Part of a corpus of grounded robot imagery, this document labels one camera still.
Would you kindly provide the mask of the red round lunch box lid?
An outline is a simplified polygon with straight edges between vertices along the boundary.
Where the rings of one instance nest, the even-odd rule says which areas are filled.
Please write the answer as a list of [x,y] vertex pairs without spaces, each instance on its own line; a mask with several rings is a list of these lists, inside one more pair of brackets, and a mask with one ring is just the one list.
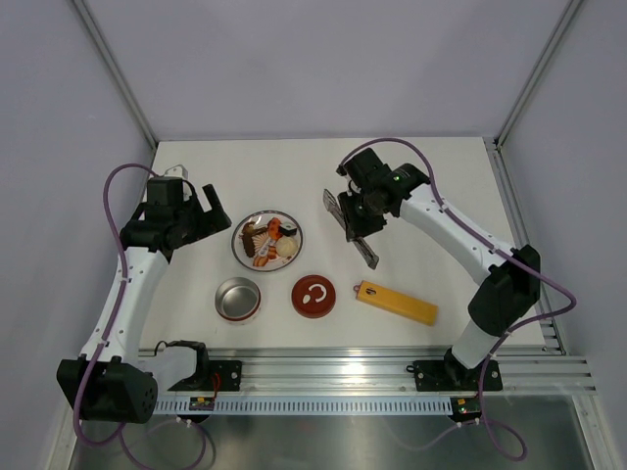
[[298,314],[320,319],[335,307],[337,294],[332,282],[324,276],[310,274],[300,278],[291,291],[291,303]]

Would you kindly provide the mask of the white steamed bun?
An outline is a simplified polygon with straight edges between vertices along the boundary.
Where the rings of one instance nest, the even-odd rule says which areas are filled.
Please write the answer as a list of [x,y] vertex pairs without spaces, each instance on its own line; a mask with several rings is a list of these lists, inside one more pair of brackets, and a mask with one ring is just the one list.
[[279,257],[289,259],[299,251],[299,243],[293,237],[282,236],[276,241],[275,250]]

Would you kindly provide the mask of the aluminium front rail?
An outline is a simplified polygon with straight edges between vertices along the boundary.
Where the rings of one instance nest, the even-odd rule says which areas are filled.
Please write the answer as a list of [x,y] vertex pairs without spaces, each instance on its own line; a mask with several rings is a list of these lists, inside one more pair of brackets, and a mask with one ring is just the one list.
[[[250,396],[401,396],[416,393],[407,367],[437,359],[442,348],[213,349],[214,359],[243,364],[241,393]],[[587,360],[558,350],[499,349],[504,396],[593,396]]]

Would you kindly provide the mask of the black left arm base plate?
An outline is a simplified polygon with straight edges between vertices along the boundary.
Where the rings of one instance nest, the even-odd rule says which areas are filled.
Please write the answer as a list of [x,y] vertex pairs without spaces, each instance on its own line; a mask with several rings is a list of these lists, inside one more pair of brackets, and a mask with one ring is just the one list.
[[239,392],[243,363],[240,360],[213,360],[190,377],[169,388],[170,392]]

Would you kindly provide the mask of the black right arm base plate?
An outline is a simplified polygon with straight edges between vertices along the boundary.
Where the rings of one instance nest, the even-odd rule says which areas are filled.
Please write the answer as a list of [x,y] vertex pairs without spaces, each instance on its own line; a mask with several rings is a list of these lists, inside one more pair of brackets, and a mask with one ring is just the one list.
[[[406,366],[405,370],[414,380],[418,392],[479,392],[482,367],[486,361],[476,367],[466,369],[452,360],[423,359]],[[499,364],[495,360],[486,362],[482,390],[501,392],[504,389]]]

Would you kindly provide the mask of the orange round food piece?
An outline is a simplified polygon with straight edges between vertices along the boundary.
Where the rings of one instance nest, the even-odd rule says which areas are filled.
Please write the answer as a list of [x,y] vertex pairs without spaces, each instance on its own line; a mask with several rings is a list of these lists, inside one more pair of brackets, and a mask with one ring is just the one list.
[[272,239],[278,240],[282,236],[280,232],[280,226],[281,226],[281,221],[276,217],[271,219],[269,223],[267,224],[268,235]]

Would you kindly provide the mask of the aluminium frame post right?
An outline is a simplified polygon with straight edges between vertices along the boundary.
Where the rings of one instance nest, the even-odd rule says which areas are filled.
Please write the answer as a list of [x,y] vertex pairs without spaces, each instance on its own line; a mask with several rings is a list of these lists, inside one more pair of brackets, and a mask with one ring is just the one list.
[[588,1],[586,0],[569,0],[566,2],[522,88],[508,111],[504,123],[493,139],[497,151],[500,152],[504,148],[506,141],[514,131],[518,121],[533,99],[536,90],[548,73],[569,31],[574,27],[578,16],[587,4]]

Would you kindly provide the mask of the brown food piece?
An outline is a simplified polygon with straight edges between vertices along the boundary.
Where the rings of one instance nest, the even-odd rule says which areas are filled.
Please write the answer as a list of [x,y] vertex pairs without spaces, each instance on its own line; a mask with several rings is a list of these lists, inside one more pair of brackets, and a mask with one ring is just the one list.
[[255,245],[253,238],[258,234],[258,229],[254,222],[246,222],[241,231],[241,240],[245,254],[248,258],[255,255]]

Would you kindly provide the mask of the round steel lunch box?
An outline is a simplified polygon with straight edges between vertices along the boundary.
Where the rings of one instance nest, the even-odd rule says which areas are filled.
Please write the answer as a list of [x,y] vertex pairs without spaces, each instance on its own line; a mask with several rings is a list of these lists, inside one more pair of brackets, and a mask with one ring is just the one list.
[[214,303],[219,317],[229,323],[241,324],[258,313],[262,303],[261,289],[248,278],[233,277],[217,287]]

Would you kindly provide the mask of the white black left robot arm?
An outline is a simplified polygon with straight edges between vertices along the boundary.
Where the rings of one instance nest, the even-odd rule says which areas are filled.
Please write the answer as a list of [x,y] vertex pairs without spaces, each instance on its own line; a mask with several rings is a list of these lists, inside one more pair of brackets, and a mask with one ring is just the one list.
[[154,177],[145,201],[114,232],[121,252],[105,307],[78,357],[62,360],[57,370],[76,423],[143,424],[159,392],[180,384],[199,390],[216,382],[200,342],[174,340],[147,361],[138,356],[147,314],[173,253],[231,225],[215,187],[207,184],[201,192],[210,204],[207,211],[189,181]]

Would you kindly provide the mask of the yellow cutlery case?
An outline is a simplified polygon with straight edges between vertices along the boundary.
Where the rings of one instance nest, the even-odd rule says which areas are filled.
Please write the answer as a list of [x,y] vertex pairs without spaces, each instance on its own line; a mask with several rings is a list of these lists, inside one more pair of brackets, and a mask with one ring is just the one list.
[[369,306],[427,326],[433,326],[436,323],[438,307],[426,301],[367,281],[356,285],[354,291],[356,299]]

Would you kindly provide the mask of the orange shrimp food piece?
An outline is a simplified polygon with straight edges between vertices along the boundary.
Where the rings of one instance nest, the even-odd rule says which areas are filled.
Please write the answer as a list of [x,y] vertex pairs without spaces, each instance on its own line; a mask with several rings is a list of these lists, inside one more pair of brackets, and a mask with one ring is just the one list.
[[255,267],[264,267],[270,262],[270,258],[268,256],[263,257],[254,257],[253,266]]

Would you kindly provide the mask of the sushi roll piece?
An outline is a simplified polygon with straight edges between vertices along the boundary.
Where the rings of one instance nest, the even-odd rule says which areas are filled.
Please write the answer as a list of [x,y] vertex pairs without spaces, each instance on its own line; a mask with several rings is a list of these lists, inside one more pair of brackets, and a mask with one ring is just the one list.
[[289,222],[282,222],[279,227],[279,232],[283,236],[294,236],[298,232],[298,227]]

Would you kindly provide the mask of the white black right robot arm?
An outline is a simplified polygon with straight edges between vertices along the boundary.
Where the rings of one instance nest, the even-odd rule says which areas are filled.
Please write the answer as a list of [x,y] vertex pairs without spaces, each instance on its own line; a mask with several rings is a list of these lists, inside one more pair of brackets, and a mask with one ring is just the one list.
[[472,221],[437,200],[431,179],[412,164],[346,164],[339,174],[349,188],[338,196],[322,193],[348,242],[370,268],[378,257],[365,237],[381,231],[391,214],[420,229],[451,255],[478,287],[468,305],[469,320],[443,359],[447,381],[457,388],[474,382],[489,353],[540,298],[540,256],[529,245],[502,244]]

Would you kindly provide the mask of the round food plate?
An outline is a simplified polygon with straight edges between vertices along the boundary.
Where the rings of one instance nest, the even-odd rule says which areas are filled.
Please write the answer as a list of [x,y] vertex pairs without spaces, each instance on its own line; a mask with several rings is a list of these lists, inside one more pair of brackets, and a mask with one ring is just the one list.
[[[288,236],[295,238],[299,243],[298,253],[291,258],[279,257],[275,250],[275,244],[277,240],[272,239],[268,235],[267,224],[274,217],[278,218],[281,223],[289,222],[298,227],[298,232],[296,235]],[[254,222],[256,228],[258,229],[258,234],[253,238],[255,245],[255,255],[252,258],[248,258],[246,256],[241,240],[241,231],[246,222]],[[304,233],[301,225],[290,214],[284,211],[256,211],[242,219],[237,227],[234,229],[231,237],[231,252],[234,255],[235,259],[238,261],[238,263],[249,270],[256,272],[274,272],[287,267],[289,264],[296,260],[303,248],[303,242]],[[254,257],[263,256],[268,256],[270,258],[270,262],[264,267],[253,266]]]

